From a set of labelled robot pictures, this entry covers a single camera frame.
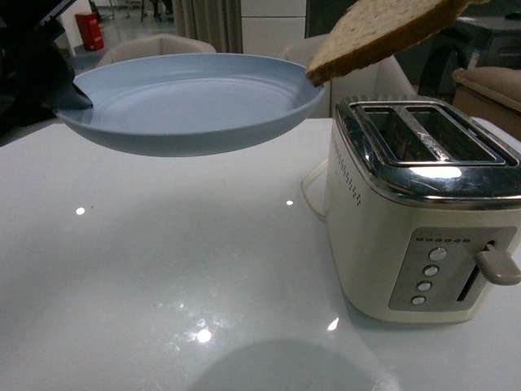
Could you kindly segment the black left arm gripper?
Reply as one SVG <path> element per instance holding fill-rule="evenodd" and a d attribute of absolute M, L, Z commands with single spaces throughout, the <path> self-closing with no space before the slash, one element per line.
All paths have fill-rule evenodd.
<path fill-rule="evenodd" d="M 72 1 L 1 2 L 1 136 L 53 116 L 94 106 L 55 40 Z"/>

